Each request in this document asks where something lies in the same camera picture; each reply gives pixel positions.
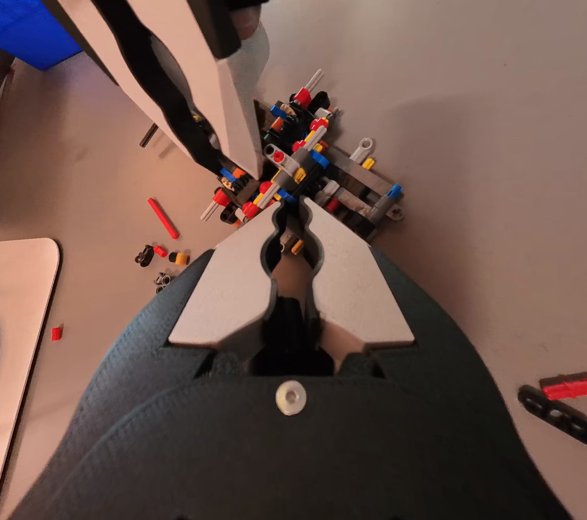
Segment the large blue plastic bin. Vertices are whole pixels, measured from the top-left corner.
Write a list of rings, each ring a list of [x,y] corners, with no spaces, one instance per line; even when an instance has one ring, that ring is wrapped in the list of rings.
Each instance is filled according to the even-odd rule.
[[[40,0],[1,0],[1,49],[41,71],[82,51]]]

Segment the red and black lego pin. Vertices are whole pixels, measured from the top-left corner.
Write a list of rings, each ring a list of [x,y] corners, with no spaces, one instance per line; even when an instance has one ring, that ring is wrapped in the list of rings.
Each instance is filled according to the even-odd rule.
[[[540,388],[551,401],[585,397],[586,372],[543,379]]]

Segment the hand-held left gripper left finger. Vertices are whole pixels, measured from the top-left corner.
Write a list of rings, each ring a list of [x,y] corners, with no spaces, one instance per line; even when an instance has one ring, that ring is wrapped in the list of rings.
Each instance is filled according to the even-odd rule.
[[[285,203],[275,203],[212,252],[168,341],[219,352],[259,352],[276,304]]]

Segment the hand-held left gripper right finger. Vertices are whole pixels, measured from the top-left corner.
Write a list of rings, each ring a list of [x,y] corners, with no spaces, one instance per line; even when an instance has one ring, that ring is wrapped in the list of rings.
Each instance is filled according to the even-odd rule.
[[[410,346],[415,336],[371,246],[308,197],[299,201],[305,252],[313,272],[310,316],[327,353]]]

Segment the long red lego axle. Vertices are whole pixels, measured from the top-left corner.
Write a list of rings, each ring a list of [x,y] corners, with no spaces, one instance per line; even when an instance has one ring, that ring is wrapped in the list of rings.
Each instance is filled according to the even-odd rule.
[[[180,233],[177,231],[172,221],[167,216],[167,213],[160,206],[159,202],[156,199],[150,197],[147,199],[147,203],[153,210],[154,214],[157,216],[158,220],[160,221],[168,235],[173,240],[179,239]]]

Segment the multicoloured lego technic model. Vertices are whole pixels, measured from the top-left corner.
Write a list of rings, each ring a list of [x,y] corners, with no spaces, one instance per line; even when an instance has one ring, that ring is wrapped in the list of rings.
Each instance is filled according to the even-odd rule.
[[[206,222],[221,208],[220,219],[241,226],[272,203],[284,201],[298,215],[297,204],[305,196],[370,243],[380,223],[400,221],[404,197],[399,184],[391,185],[371,172],[375,142],[364,138],[350,155],[327,143],[336,111],[326,91],[316,91],[323,76],[319,69],[311,80],[286,101],[267,108],[251,96],[250,79],[234,80],[235,91],[245,100],[248,128],[255,114],[259,138],[259,178],[246,172],[221,149],[223,139],[214,132],[211,117],[188,105],[172,79],[162,70],[139,81],[146,94],[163,111],[172,135],[188,154],[215,173],[218,187],[200,220]]]

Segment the black lego beam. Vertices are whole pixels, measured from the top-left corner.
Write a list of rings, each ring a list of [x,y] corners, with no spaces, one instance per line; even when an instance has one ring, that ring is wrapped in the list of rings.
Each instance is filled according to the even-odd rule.
[[[586,414],[527,385],[518,389],[517,398],[528,413],[586,445]]]

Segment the person's right hand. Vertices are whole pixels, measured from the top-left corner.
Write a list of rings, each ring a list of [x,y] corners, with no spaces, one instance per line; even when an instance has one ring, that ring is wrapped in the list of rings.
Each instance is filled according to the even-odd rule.
[[[260,25],[261,5],[232,10],[229,15],[241,41],[249,39]]]

